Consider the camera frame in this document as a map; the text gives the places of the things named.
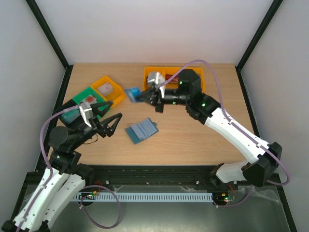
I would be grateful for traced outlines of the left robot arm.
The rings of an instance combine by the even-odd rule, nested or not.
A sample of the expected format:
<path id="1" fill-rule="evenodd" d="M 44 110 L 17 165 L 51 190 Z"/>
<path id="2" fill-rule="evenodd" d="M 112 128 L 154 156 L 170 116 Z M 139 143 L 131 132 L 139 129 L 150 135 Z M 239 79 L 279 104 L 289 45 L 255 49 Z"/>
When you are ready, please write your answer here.
<path id="1" fill-rule="evenodd" d="M 52 129 L 49 146 L 53 148 L 53 152 L 50 157 L 47 157 L 43 139 L 40 139 L 46 169 L 27 204 L 14 219 L 4 222 L 2 231 L 48 232 L 78 192 L 85 188 L 94 188 L 94 169 L 79 163 L 81 154 L 76 149 L 96 134 L 102 138 L 114 134 L 122 118 L 121 113 L 103 121 L 98 119 L 99 116 L 103 117 L 112 105 L 112 101 L 94 104 L 84 102 L 58 111 L 46 120 L 40 134 L 44 133 L 52 119 L 63 113 L 78 110 L 83 121 L 75 130 L 65 126 Z"/>

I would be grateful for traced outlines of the blue leather card holder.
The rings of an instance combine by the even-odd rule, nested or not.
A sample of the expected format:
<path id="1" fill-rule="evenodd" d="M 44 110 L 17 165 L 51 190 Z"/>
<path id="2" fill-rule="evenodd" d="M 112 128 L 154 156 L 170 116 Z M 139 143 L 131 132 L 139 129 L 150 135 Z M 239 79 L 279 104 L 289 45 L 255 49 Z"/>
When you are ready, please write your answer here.
<path id="1" fill-rule="evenodd" d="M 159 129 L 155 122 L 146 118 L 141 122 L 130 124 L 125 131 L 132 143 L 136 145 L 158 133 Z"/>

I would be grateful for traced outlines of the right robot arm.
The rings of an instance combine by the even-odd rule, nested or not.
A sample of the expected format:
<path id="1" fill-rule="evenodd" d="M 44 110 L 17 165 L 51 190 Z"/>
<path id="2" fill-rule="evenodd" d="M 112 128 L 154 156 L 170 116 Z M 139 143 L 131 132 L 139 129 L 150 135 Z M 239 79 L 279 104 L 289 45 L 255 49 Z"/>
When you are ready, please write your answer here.
<path id="1" fill-rule="evenodd" d="M 202 125 L 221 134 L 245 157 L 245 161 L 232 164 L 220 163 L 211 173 L 211 185 L 222 189 L 227 183 L 248 181 L 262 187 L 278 167 L 282 147 L 252 134 L 241 126 L 213 97 L 202 92 L 201 79 L 192 69 L 184 69 L 177 75 L 178 87 L 166 88 L 164 78 L 158 72 L 150 73 L 149 88 L 136 98 L 163 112 L 164 105 L 184 105 L 187 113 Z"/>

